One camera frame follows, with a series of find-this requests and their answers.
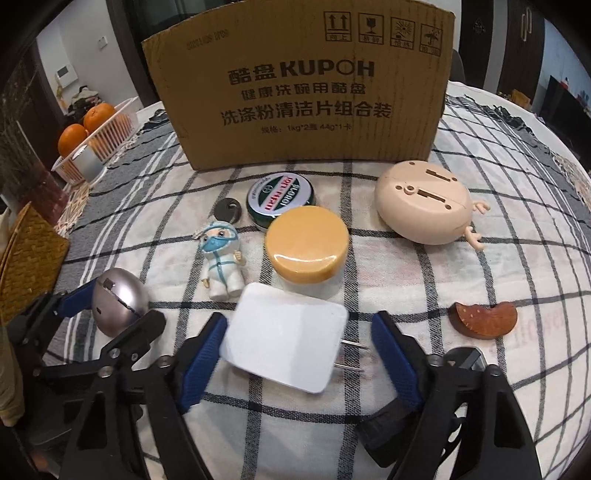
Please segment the black round disc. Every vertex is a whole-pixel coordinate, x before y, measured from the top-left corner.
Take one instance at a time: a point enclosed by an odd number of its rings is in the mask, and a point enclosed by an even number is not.
[[[236,223],[242,215],[242,207],[238,200],[226,198],[216,203],[213,216],[221,222]]]

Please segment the yellow lid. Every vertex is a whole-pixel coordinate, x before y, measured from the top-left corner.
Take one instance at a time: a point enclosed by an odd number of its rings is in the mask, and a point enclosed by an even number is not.
[[[312,205],[296,207],[269,226],[265,247],[271,265],[284,279],[319,283],[333,277],[345,263],[349,232],[330,210]]]

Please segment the light switch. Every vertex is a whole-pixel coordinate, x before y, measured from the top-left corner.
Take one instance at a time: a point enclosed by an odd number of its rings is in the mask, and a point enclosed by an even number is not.
[[[97,43],[99,45],[99,50],[102,50],[107,46],[107,43],[109,42],[107,42],[106,37],[103,35],[101,38],[99,38],[99,41]]]

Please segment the tablecloth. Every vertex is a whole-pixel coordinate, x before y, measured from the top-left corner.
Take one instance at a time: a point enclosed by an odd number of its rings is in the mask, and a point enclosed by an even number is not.
[[[414,244],[383,224],[373,194],[388,164],[303,162],[195,172],[171,125],[162,124],[142,134],[90,193],[56,290],[72,290],[110,267],[130,270],[146,284],[151,307],[167,318],[140,367],[174,353],[198,334],[211,312],[231,321],[236,306],[209,300],[199,282],[203,257],[192,233],[220,199],[243,202],[262,175],[298,172],[312,182],[318,204],[338,213],[350,231],[344,285],[332,299],[350,312],[345,339],[371,345],[371,316],[387,310],[428,353],[478,346],[489,364],[505,371],[543,475],[558,478],[590,430],[591,214],[544,145],[470,99],[447,97],[428,160],[454,172],[473,199],[492,206],[473,219],[484,252],[464,239]],[[248,261],[246,282],[280,286],[264,254],[264,236],[247,215],[238,232]],[[517,326],[496,341],[463,337],[447,318],[456,301],[512,301]],[[83,312],[62,324],[46,360],[96,358],[107,341]],[[389,469],[373,463],[355,424],[396,392],[373,346],[369,352],[343,349],[339,362],[364,372],[335,371],[319,395],[218,362],[202,402],[185,415],[214,478],[386,478]],[[160,479],[146,415],[138,428],[151,475]],[[449,473],[450,461],[439,477]]]

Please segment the brown wooden crescent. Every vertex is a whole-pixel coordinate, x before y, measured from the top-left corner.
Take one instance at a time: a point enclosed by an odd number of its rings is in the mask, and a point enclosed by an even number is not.
[[[517,309],[503,301],[491,309],[482,305],[466,306],[455,302],[449,308],[449,320],[462,335],[492,340],[509,333],[517,324]]]

